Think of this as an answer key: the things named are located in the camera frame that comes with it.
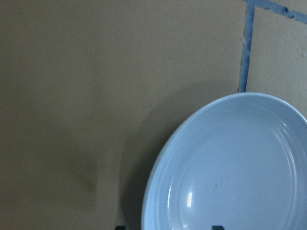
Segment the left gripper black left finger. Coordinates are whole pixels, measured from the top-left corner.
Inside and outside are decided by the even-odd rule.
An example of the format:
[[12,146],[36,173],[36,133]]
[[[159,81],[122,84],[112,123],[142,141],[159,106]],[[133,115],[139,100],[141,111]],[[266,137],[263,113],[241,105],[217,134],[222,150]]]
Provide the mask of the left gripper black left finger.
[[115,230],[127,230],[127,226],[125,225],[116,226]]

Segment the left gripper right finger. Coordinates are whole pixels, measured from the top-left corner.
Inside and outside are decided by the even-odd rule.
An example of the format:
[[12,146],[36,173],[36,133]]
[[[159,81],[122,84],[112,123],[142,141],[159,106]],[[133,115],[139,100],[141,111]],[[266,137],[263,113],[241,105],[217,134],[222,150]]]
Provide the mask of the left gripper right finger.
[[222,225],[212,225],[211,230],[224,230]]

